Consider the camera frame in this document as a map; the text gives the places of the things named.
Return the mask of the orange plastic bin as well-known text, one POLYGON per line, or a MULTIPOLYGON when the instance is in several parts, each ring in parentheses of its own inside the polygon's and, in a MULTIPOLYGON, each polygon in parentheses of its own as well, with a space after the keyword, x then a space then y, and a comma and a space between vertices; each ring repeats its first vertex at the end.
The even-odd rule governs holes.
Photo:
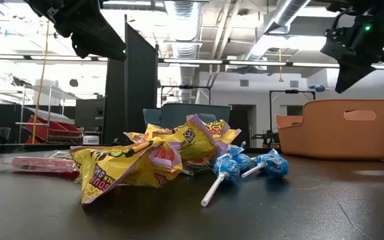
POLYGON ((384 160, 384 99, 320 99, 301 116, 276 116, 286 155, 316 159, 384 160))

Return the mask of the black partition panel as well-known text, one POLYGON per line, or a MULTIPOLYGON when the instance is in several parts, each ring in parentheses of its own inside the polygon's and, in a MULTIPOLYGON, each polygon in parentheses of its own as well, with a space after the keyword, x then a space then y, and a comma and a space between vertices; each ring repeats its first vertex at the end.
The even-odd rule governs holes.
POLYGON ((104 144, 128 145, 125 132, 144 133, 144 109, 157 104, 157 48, 152 46, 124 17, 127 59, 108 60, 103 116, 104 144))

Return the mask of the blue-grey plastic bin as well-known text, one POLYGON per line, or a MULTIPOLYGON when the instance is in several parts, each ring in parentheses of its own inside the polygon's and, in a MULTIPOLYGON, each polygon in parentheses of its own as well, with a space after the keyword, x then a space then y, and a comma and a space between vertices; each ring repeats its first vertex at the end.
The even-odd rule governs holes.
MULTIPOLYGON (((190 103, 168 103, 160 109, 144 109, 143 115, 146 123, 147 132, 148 125, 156 126, 162 129, 174 129, 187 120, 188 115, 198 114, 200 118, 210 123, 215 120, 223 119, 226 122, 229 120, 230 108, 218 105, 200 105, 190 103)), ((229 144, 222 143, 222 151, 226 152, 229 144)))

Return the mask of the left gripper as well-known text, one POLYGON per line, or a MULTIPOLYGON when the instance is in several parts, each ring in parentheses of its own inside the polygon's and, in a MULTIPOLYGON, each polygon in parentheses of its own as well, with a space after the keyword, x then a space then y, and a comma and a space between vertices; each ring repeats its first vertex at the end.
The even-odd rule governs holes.
POLYGON ((98 55, 125 61, 126 44, 100 14, 99 0, 23 0, 39 17, 54 24, 56 32, 71 37, 77 56, 98 55))

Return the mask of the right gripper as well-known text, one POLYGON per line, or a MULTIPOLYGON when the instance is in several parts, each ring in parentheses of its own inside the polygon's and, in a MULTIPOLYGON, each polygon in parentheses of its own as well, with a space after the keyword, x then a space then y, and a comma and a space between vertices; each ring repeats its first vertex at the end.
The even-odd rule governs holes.
POLYGON ((329 6, 338 11, 321 52, 339 64, 335 91, 342 93, 384 62, 384 6, 329 6))

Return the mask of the yellow hanging pendant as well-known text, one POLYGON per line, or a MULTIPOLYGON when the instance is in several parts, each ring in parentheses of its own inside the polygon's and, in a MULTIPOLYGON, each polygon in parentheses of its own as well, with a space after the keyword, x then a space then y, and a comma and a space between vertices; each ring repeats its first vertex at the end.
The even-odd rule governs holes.
MULTIPOLYGON (((281 48, 278 49, 278 60, 281 62, 282 59, 281 59, 281 48)), ((284 82, 283 78, 282 78, 282 73, 283 73, 283 67, 282 65, 279 66, 279 82, 284 82)))

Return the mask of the silver air duct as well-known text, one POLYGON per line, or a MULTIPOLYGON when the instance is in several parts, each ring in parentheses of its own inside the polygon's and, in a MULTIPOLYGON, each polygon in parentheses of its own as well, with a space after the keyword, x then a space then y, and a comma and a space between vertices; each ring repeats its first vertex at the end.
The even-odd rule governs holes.
POLYGON ((276 8, 263 16, 255 28, 255 41, 242 60, 259 61, 266 51, 285 42, 293 20, 311 0, 278 0, 276 8))
MULTIPOLYGON (((198 39, 199 23, 201 19, 201 4, 192 1, 171 1, 170 14, 174 18, 173 56, 176 59, 195 59, 198 56, 198 44, 193 43, 198 39)), ((196 67, 179 67, 180 85, 194 86, 196 67)), ((195 103, 196 89, 180 89, 182 103, 195 103)))

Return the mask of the black metal frame stand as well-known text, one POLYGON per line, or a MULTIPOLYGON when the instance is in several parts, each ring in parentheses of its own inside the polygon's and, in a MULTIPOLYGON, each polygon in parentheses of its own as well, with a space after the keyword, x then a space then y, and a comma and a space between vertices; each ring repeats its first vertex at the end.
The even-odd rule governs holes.
POLYGON ((269 126, 270 129, 266 131, 267 134, 267 145, 277 145, 278 147, 280 146, 279 143, 279 134, 274 133, 274 128, 273 128, 273 108, 272 108, 272 94, 273 93, 285 93, 285 94, 299 94, 302 93, 306 98, 308 98, 307 94, 310 93, 313 96, 313 100, 316 100, 316 94, 314 91, 300 91, 297 89, 286 89, 286 90, 269 90, 269 126))
POLYGON ((199 97, 207 98, 208 104, 212 105, 211 87, 196 85, 162 85, 160 86, 159 105, 166 103, 199 103, 199 97))

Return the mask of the metal shelf rack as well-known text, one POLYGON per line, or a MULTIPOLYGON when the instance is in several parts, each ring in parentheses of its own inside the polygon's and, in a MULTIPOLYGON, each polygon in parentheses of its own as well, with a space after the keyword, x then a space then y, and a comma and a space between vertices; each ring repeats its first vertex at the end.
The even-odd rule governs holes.
POLYGON ((48 121, 58 121, 62 123, 70 123, 75 125, 75 121, 65 115, 65 102, 67 100, 78 100, 78 97, 72 93, 61 90, 55 86, 28 85, 22 91, 23 97, 20 106, 20 118, 15 124, 19 127, 18 140, 22 141, 22 132, 28 131, 23 125, 28 122, 30 116, 35 118, 42 117, 48 121), (32 93, 34 97, 41 97, 44 102, 43 106, 46 110, 42 110, 39 106, 26 106, 26 97, 28 93, 32 93))

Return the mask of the long ceiling light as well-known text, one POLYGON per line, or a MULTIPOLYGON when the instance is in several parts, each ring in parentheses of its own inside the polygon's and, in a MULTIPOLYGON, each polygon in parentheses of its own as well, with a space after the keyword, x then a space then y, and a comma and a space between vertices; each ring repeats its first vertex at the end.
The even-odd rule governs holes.
MULTIPOLYGON (((327 68, 338 69, 340 67, 337 63, 302 63, 302 62, 288 62, 288 67, 310 67, 310 68, 327 68)), ((384 70, 384 65, 372 65, 374 69, 384 70)))
POLYGON ((159 58, 159 63, 222 65, 224 63, 224 60, 219 60, 219 59, 167 59, 167 58, 159 58))
POLYGON ((244 66, 286 66, 288 63, 280 61, 237 61, 229 60, 228 65, 244 66))

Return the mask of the black cabinet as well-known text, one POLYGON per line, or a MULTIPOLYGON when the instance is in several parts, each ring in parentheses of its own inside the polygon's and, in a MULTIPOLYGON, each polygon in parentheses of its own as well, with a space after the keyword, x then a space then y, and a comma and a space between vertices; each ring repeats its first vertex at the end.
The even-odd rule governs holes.
POLYGON ((75 126, 85 131, 102 131, 104 99, 78 99, 75 106, 75 126))

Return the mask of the black tripod base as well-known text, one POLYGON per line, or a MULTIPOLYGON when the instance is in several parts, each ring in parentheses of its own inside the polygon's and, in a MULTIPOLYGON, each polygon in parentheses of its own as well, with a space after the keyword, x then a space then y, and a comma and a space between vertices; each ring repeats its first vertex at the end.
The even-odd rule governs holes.
POLYGON ((260 139, 263 141, 262 148, 280 148, 280 140, 278 132, 274 133, 272 131, 268 131, 263 134, 254 134, 252 139, 260 139))

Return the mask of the red storage bins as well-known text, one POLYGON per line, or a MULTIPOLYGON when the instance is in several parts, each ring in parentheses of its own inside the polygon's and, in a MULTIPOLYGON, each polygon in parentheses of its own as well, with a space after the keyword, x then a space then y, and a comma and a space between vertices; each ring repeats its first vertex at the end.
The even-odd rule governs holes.
POLYGON ((34 115, 23 126, 30 132, 27 143, 76 143, 81 138, 81 131, 73 124, 48 121, 34 115))

